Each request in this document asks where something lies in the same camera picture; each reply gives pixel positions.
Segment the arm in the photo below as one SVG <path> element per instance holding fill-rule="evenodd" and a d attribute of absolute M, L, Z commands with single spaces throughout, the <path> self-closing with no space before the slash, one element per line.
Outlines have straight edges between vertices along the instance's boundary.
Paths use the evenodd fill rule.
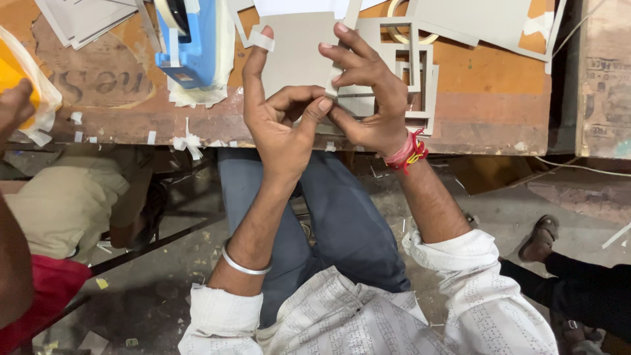
<path fill-rule="evenodd" d="M 320 46 L 323 56 L 346 70 L 333 83 L 372 87 L 379 112 L 356 121 L 336 106 L 329 117 L 352 143 L 392 156 L 408 134 L 406 86 L 355 31 L 341 24 L 334 31 L 353 52 L 336 45 Z M 440 292 L 449 297 L 445 344 L 456 354 L 556 353 L 545 319 L 519 294 L 514 280 L 499 275 L 494 238 L 471 230 L 425 159 L 409 165 L 408 172 L 396 171 L 396 175 L 422 238 L 415 231 L 403 244 L 420 265 L 442 277 Z"/>
<path fill-rule="evenodd" d="M 262 34 L 274 35 L 270 27 Z M 244 121 L 261 156 L 263 180 L 226 250 L 250 270 L 262 270 L 270 261 L 283 210 L 309 163 L 316 126 L 332 105 L 324 89 L 315 86 L 285 87 L 265 100 L 261 73 L 266 58 L 267 51 L 254 46 L 243 69 Z M 191 325 L 180 351 L 230 352 L 238 347 L 240 352 L 260 352 L 251 337 L 259 325 L 263 279 L 232 268 L 222 256 L 207 287 L 191 290 Z"/>
<path fill-rule="evenodd" d="M 0 95 L 0 152 L 18 126 L 34 112 L 28 98 L 32 92 L 28 80 L 22 79 L 13 89 Z M 31 254 L 27 240 L 0 196 L 0 329 L 15 322 L 33 301 Z"/>

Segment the wooden workbench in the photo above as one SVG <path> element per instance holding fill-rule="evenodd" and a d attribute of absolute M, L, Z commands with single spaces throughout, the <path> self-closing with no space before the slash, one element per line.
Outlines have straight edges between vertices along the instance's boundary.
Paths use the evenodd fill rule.
<path fill-rule="evenodd" d="M 360 17 L 385 16 L 389 2 L 366 9 Z M 553 0 L 533 0 L 529 16 L 551 11 Z M 246 33 L 259 22 L 254 8 L 240 13 Z M 64 97 L 50 132 L 53 142 L 96 136 L 100 143 L 147 142 L 169 145 L 189 129 L 202 144 L 236 141 L 251 147 L 242 120 L 241 69 L 250 52 L 237 34 L 234 70 L 228 98 L 206 109 L 174 107 L 168 101 L 165 74 L 155 66 L 153 51 L 138 14 L 75 51 L 63 48 L 33 0 L 0 0 L 0 25 L 20 40 Z M 543 52 L 540 33 L 522 35 L 520 46 Z M 550 76 L 544 63 L 480 42 L 471 49 L 449 39 L 434 42 L 434 63 L 440 65 L 431 152 L 544 155 L 548 140 Z M 83 112 L 83 124 L 69 120 Z M 21 133 L 13 141 L 27 142 Z M 344 137 L 318 135 L 316 148 L 334 141 L 338 150 L 353 150 Z"/>
<path fill-rule="evenodd" d="M 600 0 L 584 1 L 582 17 Z M 583 24 L 576 155 L 631 159 L 631 3 L 607 0 Z"/>

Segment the rolled-up sleeve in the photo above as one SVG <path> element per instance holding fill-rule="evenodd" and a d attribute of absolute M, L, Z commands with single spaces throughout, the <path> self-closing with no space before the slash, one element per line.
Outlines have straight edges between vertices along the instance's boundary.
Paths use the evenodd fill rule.
<path fill-rule="evenodd" d="M 456 354 L 557 354 L 546 320 L 500 275 L 495 238 L 474 229 L 448 241 L 424 244 L 418 231 L 403 241 L 406 253 L 442 277 L 448 316 L 445 344 Z"/>
<path fill-rule="evenodd" d="M 263 294 L 243 297 L 194 284 L 191 324 L 178 348 L 181 354 L 262 354 L 252 336 L 259 326 Z"/>

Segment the plastic bag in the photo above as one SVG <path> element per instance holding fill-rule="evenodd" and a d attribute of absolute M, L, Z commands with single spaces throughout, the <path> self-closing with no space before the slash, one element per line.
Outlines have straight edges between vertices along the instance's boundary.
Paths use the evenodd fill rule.
<path fill-rule="evenodd" d="M 51 137 L 42 131 L 50 131 L 55 122 L 55 111 L 61 107 L 61 93 L 46 78 L 20 41 L 0 26 L 0 92 L 15 87 L 20 79 L 28 78 L 33 84 L 30 101 L 35 114 L 20 126 L 20 131 L 40 147 Z"/>

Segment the black trousers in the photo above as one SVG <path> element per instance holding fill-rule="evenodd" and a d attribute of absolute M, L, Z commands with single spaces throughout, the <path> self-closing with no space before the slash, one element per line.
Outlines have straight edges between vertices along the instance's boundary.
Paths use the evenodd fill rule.
<path fill-rule="evenodd" d="M 613 268 L 580 262 L 552 253 L 549 279 L 502 261 L 500 275 L 521 286 L 521 292 L 543 306 L 588 327 L 601 328 L 631 342 L 631 265 Z"/>

